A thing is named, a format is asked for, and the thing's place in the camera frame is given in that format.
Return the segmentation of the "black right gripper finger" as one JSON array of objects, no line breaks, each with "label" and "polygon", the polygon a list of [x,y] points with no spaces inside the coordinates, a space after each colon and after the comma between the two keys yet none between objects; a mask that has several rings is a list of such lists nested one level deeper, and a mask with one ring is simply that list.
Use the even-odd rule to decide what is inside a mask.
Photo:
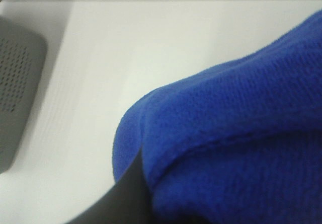
[{"label": "black right gripper finger", "polygon": [[117,183],[71,224],[152,223],[150,193],[144,178],[141,151]]}]

